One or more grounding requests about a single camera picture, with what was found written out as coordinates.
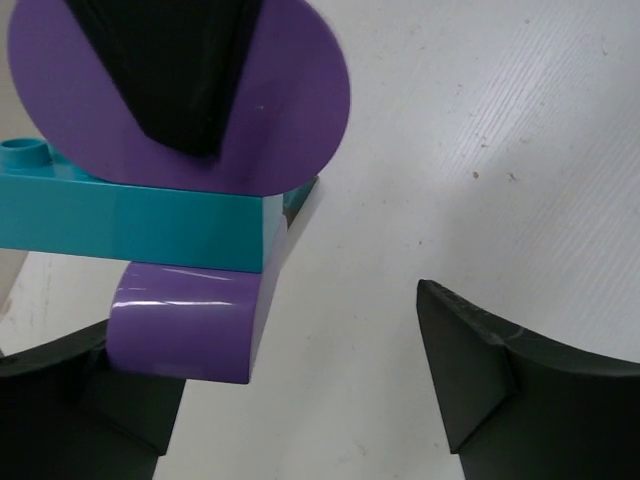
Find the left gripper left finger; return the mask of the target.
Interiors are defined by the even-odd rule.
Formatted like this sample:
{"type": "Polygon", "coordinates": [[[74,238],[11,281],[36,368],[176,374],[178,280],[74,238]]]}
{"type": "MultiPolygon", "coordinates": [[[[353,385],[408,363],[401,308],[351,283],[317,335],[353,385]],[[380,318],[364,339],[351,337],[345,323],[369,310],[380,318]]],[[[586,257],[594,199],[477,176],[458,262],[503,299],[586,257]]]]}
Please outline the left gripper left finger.
{"type": "Polygon", "coordinates": [[[185,382],[112,366],[106,328],[2,356],[2,478],[153,477],[185,382]]]}

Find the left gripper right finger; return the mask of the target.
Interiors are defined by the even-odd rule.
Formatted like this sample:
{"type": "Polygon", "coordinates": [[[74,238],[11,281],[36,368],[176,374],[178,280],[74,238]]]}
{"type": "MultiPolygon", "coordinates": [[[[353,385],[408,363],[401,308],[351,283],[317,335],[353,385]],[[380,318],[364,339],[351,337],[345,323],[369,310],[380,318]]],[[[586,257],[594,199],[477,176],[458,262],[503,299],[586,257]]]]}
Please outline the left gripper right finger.
{"type": "Polygon", "coordinates": [[[465,478],[638,478],[638,364],[542,336],[435,281],[419,281],[416,308],[465,478]]]}

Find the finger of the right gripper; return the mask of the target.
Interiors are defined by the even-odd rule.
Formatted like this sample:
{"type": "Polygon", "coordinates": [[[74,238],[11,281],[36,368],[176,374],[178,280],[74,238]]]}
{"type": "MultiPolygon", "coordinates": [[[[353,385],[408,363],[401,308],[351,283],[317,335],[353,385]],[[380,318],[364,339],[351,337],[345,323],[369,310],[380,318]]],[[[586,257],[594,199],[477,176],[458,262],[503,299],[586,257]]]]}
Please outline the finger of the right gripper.
{"type": "Polygon", "coordinates": [[[259,1],[67,2],[139,128],[202,163],[220,154],[259,1]]]}

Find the purple round lego brick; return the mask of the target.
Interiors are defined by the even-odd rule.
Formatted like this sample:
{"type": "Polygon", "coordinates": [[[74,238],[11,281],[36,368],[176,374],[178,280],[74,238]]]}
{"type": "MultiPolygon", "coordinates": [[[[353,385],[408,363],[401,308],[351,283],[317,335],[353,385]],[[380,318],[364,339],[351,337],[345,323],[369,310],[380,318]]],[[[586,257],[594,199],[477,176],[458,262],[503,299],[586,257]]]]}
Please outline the purple round lego brick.
{"type": "Polygon", "coordinates": [[[281,194],[348,122],[343,52],[304,1],[19,1],[7,47],[40,133],[110,182],[281,194]]]}

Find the small purple lego brick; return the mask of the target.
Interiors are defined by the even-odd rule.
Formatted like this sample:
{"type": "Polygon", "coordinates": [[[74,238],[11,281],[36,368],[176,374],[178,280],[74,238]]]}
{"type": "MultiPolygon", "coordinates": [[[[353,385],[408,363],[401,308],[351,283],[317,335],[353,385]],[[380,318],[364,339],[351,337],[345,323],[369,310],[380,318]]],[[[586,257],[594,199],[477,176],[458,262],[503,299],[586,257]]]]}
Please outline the small purple lego brick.
{"type": "Polygon", "coordinates": [[[261,273],[129,264],[107,325],[111,364],[140,374],[248,383],[287,233],[282,220],[261,273]]]}

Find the teal long lego brick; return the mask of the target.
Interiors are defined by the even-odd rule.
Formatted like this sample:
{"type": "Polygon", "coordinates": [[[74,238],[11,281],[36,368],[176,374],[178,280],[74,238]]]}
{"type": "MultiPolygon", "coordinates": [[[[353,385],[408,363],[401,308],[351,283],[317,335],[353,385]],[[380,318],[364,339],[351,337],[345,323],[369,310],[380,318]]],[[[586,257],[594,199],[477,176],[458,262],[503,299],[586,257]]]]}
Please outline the teal long lego brick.
{"type": "Polygon", "coordinates": [[[313,181],[269,197],[109,183],[38,138],[1,144],[7,249],[259,273],[313,181]]]}

